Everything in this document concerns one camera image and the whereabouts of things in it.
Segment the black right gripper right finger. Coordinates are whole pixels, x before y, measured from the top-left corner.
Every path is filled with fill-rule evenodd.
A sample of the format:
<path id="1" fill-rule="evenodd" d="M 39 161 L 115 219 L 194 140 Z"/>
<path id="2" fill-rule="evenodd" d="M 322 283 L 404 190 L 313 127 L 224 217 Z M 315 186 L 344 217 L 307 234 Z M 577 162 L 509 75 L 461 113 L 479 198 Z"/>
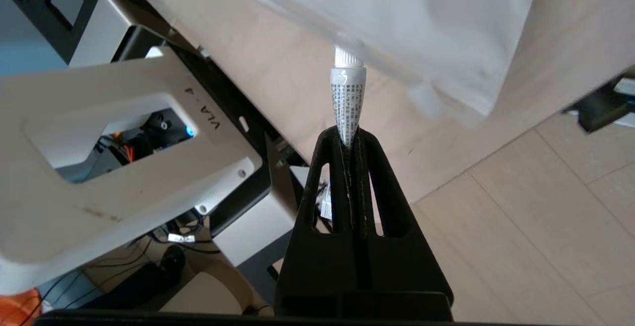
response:
<path id="1" fill-rule="evenodd" d="M 453 292 L 378 139 L 358 129 L 343 153 L 354 289 L 342 297 L 351 320 L 451 320 Z"/>

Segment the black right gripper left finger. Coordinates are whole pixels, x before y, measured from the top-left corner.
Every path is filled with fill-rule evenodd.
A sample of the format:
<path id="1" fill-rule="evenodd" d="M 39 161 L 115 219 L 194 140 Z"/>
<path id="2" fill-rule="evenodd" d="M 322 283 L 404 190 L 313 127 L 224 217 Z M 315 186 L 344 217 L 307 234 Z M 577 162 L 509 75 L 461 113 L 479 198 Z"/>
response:
<path id="1" fill-rule="evenodd" d="M 335 318 L 342 296 L 358 288 L 350 154 L 337 127 L 317 138 L 308 181 L 276 284 L 276 316 Z M 333 231 L 317 230 L 320 173 L 329 166 Z"/>

